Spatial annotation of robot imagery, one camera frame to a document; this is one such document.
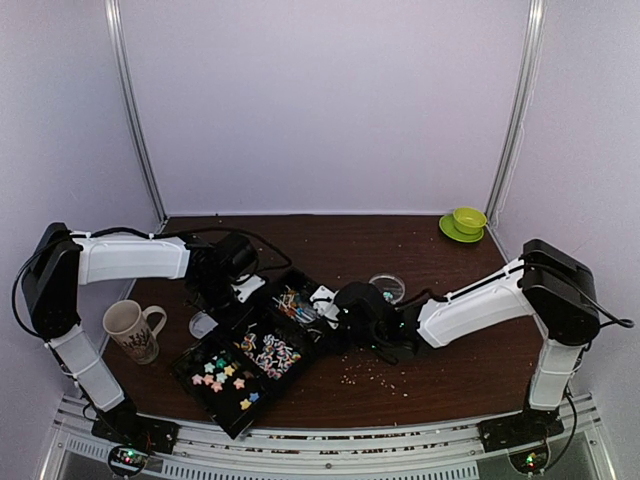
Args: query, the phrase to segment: table surface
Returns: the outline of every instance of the table surface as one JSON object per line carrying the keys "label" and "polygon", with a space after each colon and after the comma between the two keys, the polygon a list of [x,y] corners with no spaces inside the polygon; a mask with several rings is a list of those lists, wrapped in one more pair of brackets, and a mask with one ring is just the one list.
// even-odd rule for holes
{"label": "table surface", "polygon": [[[431,287],[459,289],[504,262],[489,235],[460,244],[430,216],[259,216],[172,218],[165,231],[207,225],[252,230],[284,250],[297,268],[332,289],[380,272],[399,275],[407,296]],[[202,234],[213,241],[223,234]],[[280,259],[255,244],[261,266]],[[195,313],[182,280],[139,280],[131,294],[143,308],[160,305],[168,321],[159,334],[160,355],[147,366],[130,361],[113,342],[104,359],[143,413],[188,420],[207,415],[170,375],[169,365],[195,339]],[[397,366],[352,348],[319,359],[255,425],[348,428],[409,425],[503,413],[521,408],[542,338],[523,317],[430,350]]]}

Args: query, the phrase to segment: white plastic piece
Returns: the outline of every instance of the white plastic piece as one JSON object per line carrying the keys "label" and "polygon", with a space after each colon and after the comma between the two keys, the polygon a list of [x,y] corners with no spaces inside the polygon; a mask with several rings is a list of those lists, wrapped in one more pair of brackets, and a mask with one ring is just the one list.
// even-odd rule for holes
{"label": "white plastic piece", "polygon": [[179,238],[145,240],[133,235],[75,238],[82,246],[78,284],[129,278],[182,278],[189,250]]}
{"label": "white plastic piece", "polygon": [[207,315],[206,312],[198,312],[189,321],[189,333],[200,340],[217,326],[218,322]]}
{"label": "white plastic piece", "polygon": [[[238,281],[239,282],[244,281],[245,278],[247,278],[247,275],[243,275],[242,277],[238,278]],[[253,275],[249,280],[244,282],[242,285],[232,285],[232,287],[233,287],[233,291],[236,294],[236,297],[238,298],[238,301],[240,303],[244,303],[247,301],[247,299],[251,296],[253,292],[259,289],[265,283],[266,282],[264,278],[261,278],[257,275]]]}
{"label": "white plastic piece", "polygon": [[335,296],[336,294],[333,291],[329,290],[325,286],[320,286],[315,292],[313,292],[313,295],[309,297],[309,300],[312,302],[314,300],[330,299],[326,302],[313,303],[313,308],[318,312],[318,314],[323,317],[327,317],[329,320],[333,320],[333,322],[327,323],[334,330],[338,328],[338,324],[336,322],[338,322],[338,314],[340,313],[340,309],[333,304],[333,298]]}
{"label": "white plastic piece", "polygon": [[124,400],[120,384],[81,326],[74,325],[62,337],[51,340],[49,346],[60,356],[97,408],[107,412]]}
{"label": "white plastic piece", "polygon": [[514,260],[506,265],[506,270],[448,293],[445,295],[448,302],[429,300],[418,316],[418,333],[429,345],[440,348],[477,330],[512,318],[533,315],[533,307],[518,287],[522,270],[490,281],[492,277],[509,272],[522,263],[522,260]]}
{"label": "white plastic piece", "polygon": [[584,346],[568,347],[547,339],[531,380],[529,405],[536,410],[555,410],[573,376]]}

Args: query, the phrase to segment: white mug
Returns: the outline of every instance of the white mug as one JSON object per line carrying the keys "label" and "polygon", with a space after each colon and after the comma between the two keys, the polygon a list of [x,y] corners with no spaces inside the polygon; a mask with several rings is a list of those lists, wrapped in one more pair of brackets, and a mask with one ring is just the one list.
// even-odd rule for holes
{"label": "white mug", "polygon": [[[162,318],[151,330],[147,317],[159,313]],[[102,326],[129,357],[140,365],[153,362],[160,353],[156,336],[167,323],[167,312],[162,307],[151,306],[144,311],[133,300],[114,303],[104,314]]]}

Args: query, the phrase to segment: white robotic arm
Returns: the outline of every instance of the white robotic arm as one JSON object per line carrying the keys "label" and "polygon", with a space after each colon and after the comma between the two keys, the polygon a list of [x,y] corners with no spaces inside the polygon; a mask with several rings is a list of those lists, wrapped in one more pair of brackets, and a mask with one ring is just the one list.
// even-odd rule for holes
{"label": "white robotic arm", "polygon": [[[192,235],[139,238],[110,234],[96,238],[70,233],[64,224],[52,224],[38,250],[43,246],[51,249],[36,257],[25,271],[22,285],[32,324],[96,408],[112,418],[122,417],[123,405],[132,402],[80,326],[77,285],[144,277],[184,278],[187,288],[197,293],[207,308],[220,313],[230,310],[233,317],[232,306],[244,302],[264,284],[255,276],[238,281],[257,253],[246,237],[237,234],[212,245]],[[382,348],[400,345],[411,352],[417,338],[432,348],[441,348],[497,323],[537,315],[547,332],[523,413],[537,412],[527,421],[533,418],[535,423],[542,418],[547,422],[544,432],[549,432],[549,422],[557,420],[557,407],[580,355],[600,329],[598,314],[583,294],[595,301],[589,269],[550,245],[532,240],[525,244],[522,257],[500,271],[422,306],[394,309],[375,287],[362,283],[347,285],[335,294],[321,287],[311,300],[314,308],[331,320],[331,326],[336,326],[337,320],[351,335],[374,339]],[[408,339],[398,341],[403,335]],[[486,431],[493,433],[493,426]],[[512,441],[526,443],[528,439],[516,435]]]}
{"label": "white robotic arm", "polygon": [[[496,274],[446,294],[447,302],[428,302],[418,317],[418,333],[433,348],[440,348],[497,323],[535,315],[535,309],[518,286],[523,275],[524,261],[516,259]],[[563,345],[549,339],[548,332],[545,337],[528,401],[533,409],[555,410],[584,345]]]}

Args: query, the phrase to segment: black tray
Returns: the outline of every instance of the black tray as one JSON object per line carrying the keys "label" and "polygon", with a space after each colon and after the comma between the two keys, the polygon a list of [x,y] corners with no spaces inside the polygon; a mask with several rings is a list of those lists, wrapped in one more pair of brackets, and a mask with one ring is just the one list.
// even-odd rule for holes
{"label": "black tray", "polygon": [[[255,298],[252,295],[252,307],[233,322],[232,329],[218,326],[171,365],[186,392],[231,438],[281,396],[335,334],[322,317],[302,323],[290,311],[279,308],[273,298],[286,293],[287,287],[299,291],[304,303],[304,299],[309,302],[317,284],[297,270],[289,271],[256,292]],[[218,379],[228,366],[233,369],[227,370],[231,375]],[[243,380],[244,388],[236,388],[238,379]]]}

